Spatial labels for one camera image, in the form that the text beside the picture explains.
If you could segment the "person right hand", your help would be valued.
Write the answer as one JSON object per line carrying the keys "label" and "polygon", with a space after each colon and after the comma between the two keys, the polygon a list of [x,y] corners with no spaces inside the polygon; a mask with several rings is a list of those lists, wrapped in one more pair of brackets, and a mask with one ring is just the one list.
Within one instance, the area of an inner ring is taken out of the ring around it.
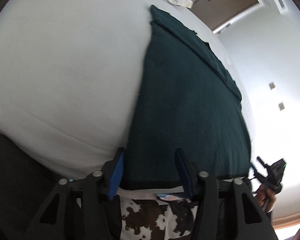
{"label": "person right hand", "polygon": [[265,208],[265,213],[269,213],[273,210],[274,204],[276,202],[275,192],[262,184],[256,191],[255,200],[258,202],[259,206],[265,206],[265,202],[268,200],[268,204]]}

